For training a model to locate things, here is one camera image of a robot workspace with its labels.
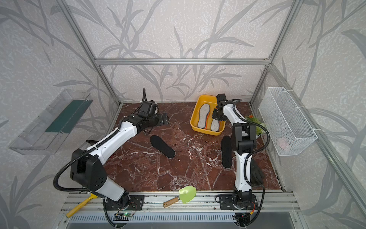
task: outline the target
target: black glove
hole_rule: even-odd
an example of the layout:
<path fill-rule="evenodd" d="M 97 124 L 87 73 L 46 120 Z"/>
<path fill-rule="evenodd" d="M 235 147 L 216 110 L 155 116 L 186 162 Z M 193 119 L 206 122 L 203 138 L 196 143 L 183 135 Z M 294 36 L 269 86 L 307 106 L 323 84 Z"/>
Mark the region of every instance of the black glove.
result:
<path fill-rule="evenodd" d="M 264 173 L 252 158 L 250 161 L 250 183 L 254 185 L 263 185 L 264 177 Z"/>

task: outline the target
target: wallpaper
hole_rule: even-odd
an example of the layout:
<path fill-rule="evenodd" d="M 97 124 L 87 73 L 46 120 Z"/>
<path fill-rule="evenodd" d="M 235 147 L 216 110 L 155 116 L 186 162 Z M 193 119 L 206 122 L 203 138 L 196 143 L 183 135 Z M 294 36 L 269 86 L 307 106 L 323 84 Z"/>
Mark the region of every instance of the wallpaper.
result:
<path fill-rule="evenodd" d="M 117 109 L 54 2 L 0 2 L 0 228 L 51 228 L 68 193 L 56 172 L 85 140 L 100 140 Z M 55 155 L 21 155 L 9 144 L 64 89 L 93 100 Z M 68 175 L 60 183 L 79 186 Z"/>
<path fill-rule="evenodd" d="M 260 120 L 260 102 L 266 89 L 274 86 L 279 85 L 268 73 L 252 104 Z M 366 219 L 316 143 L 297 156 L 278 156 L 272 142 L 267 151 L 281 184 L 295 193 L 309 228 L 366 228 Z"/>
<path fill-rule="evenodd" d="M 267 58 L 292 5 L 292 0 L 66 2 L 97 58 Z"/>
<path fill-rule="evenodd" d="M 365 6 L 361 0 L 304 1 L 274 61 L 364 187 Z M 256 98 L 255 109 L 260 99 Z M 366 228 L 366 220 L 316 143 L 298 156 L 278 157 L 273 145 L 269 150 L 311 228 Z"/>
<path fill-rule="evenodd" d="M 200 95 L 219 93 L 249 101 L 263 69 L 263 65 L 108 65 L 103 72 L 121 101 L 141 101 L 145 87 L 149 100 L 196 102 Z"/>
<path fill-rule="evenodd" d="M 302 5 L 275 60 L 364 188 L 365 6 L 366 1 L 344 0 Z"/>

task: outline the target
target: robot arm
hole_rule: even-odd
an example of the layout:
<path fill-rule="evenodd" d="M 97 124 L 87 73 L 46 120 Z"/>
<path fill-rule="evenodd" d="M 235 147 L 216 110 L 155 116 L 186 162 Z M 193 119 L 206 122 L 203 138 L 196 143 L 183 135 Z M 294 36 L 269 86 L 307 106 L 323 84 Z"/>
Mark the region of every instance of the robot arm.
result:
<path fill-rule="evenodd" d="M 229 120 L 232 124 L 231 145 L 236 156 L 234 205 L 244 207 L 252 199 L 252 189 L 249 185 L 250 166 L 246 167 L 247 179 L 245 179 L 244 163 L 248 154 L 252 153 L 257 146 L 256 126 L 243 121 L 245 120 L 244 117 L 234 107 L 235 101 L 227 100 L 225 94 L 219 94 L 216 98 L 217 107 L 213 111 L 212 118 L 219 121 Z"/>
<path fill-rule="evenodd" d="M 108 178 L 103 165 L 125 142 L 146 128 L 168 124 L 166 113 L 158 114 L 154 101 L 143 101 L 138 114 L 125 117 L 120 126 L 99 142 L 85 150 L 77 149 L 72 154 L 70 177 L 99 197 L 106 197 L 116 208 L 129 205 L 128 191 Z"/>

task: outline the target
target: green strip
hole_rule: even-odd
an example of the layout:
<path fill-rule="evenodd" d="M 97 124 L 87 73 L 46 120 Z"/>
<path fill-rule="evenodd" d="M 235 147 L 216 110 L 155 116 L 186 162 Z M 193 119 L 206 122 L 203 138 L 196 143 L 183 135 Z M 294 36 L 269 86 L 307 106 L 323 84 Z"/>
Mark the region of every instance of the green strip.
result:
<path fill-rule="evenodd" d="M 46 132 L 70 133 L 92 102 L 92 100 L 72 100 L 46 129 Z"/>

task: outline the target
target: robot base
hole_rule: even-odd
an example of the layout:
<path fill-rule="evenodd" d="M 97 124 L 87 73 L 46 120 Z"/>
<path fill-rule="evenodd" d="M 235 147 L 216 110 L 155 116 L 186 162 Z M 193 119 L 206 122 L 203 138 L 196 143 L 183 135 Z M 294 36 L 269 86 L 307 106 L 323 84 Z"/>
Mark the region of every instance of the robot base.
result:
<path fill-rule="evenodd" d="M 221 210 L 238 210 L 241 209 L 240 207 L 236 208 L 234 207 L 233 203 L 233 196 L 230 195 L 219 195 L 219 202 L 220 202 L 220 209 Z M 258 202 L 257 197 L 255 195 L 252 195 L 251 201 L 249 201 L 243 208 L 243 210 L 253 210 L 253 203 L 255 204 L 255 210 L 258 210 Z"/>
<path fill-rule="evenodd" d="M 130 195 L 130 198 L 131 198 L 131 202 L 135 203 L 136 205 L 130 204 L 125 210 L 141 211 L 142 206 L 143 206 L 143 200 L 144 200 L 145 196 L 144 195 Z M 115 204 L 113 201 L 105 202 L 105 208 L 107 209 L 107 211 L 118 210 L 118 207 L 120 207 L 120 206 Z"/>

